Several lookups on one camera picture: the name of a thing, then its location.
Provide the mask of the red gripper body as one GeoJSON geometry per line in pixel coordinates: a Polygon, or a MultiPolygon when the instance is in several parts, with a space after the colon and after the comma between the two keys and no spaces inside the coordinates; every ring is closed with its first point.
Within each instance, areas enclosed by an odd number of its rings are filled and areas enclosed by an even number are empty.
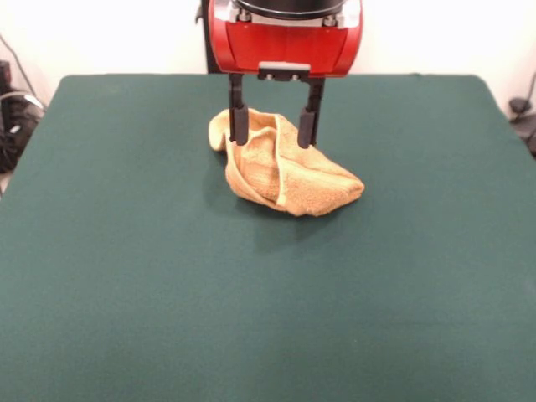
{"type": "Polygon", "coordinates": [[[343,77],[362,35],[360,1],[209,2],[209,42],[225,73],[343,77]]]}

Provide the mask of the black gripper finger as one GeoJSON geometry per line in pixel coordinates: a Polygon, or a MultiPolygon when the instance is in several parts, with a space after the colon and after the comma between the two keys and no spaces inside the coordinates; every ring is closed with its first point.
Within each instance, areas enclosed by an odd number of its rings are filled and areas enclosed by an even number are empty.
{"type": "Polygon", "coordinates": [[[317,127],[324,92],[324,78],[307,78],[309,85],[307,103],[301,110],[297,143],[301,148],[317,144],[317,127]]]}
{"type": "Polygon", "coordinates": [[[244,146],[249,138],[249,109],[242,99],[242,74],[229,74],[230,140],[244,146]]]}

